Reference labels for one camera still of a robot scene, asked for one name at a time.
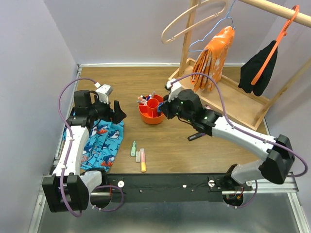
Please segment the black blue highlighter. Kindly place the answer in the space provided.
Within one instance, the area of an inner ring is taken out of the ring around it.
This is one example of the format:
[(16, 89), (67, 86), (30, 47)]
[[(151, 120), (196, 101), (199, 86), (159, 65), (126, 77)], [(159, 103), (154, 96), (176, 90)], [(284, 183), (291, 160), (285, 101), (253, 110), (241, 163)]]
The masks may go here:
[(163, 105), (163, 102), (160, 102), (157, 107), (157, 112), (161, 112), (161, 106)]

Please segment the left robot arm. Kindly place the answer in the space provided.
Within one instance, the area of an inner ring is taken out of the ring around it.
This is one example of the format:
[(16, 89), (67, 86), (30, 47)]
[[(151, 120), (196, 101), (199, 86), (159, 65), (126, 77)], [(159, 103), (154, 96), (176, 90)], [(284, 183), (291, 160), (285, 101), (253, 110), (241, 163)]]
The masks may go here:
[(74, 92), (74, 112), (66, 120), (66, 140), (60, 160), (51, 176), (45, 177), (42, 188), (51, 212), (69, 211), (80, 217), (88, 207), (93, 190), (102, 192), (107, 188), (106, 172), (102, 168), (92, 168), (80, 175), (80, 164), (84, 147), (97, 120), (120, 123), (126, 118), (119, 102), (110, 108), (109, 95), (112, 87), (103, 85), (94, 91), (92, 101), (89, 90)]

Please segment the black purple highlighter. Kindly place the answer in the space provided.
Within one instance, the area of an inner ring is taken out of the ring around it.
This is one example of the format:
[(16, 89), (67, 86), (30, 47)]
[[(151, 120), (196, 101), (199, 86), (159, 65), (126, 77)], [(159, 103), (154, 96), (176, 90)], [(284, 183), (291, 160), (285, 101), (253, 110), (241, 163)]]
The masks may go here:
[(200, 137), (202, 137), (204, 135), (205, 135), (204, 133), (195, 133), (195, 134), (189, 136), (188, 140), (189, 141), (193, 141), (193, 140), (198, 139), (198, 138), (200, 138)]

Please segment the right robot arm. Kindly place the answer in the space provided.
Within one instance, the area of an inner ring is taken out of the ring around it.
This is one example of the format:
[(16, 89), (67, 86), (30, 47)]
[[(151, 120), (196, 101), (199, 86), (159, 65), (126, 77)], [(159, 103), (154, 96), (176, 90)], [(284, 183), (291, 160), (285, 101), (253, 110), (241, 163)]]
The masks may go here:
[(288, 137), (273, 137), (260, 134), (231, 121), (225, 116), (204, 107), (200, 98), (192, 90), (182, 90), (176, 98), (164, 102), (159, 110), (166, 118), (177, 117), (190, 124), (197, 132), (219, 137), (233, 142), (255, 154), (257, 161), (248, 164), (232, 165), (223, 178), (221, 185), (235, 190), (248, 181), (266, 179), (274, 184), (283, 184), (292, 167), (295, 157), (290, 151)]

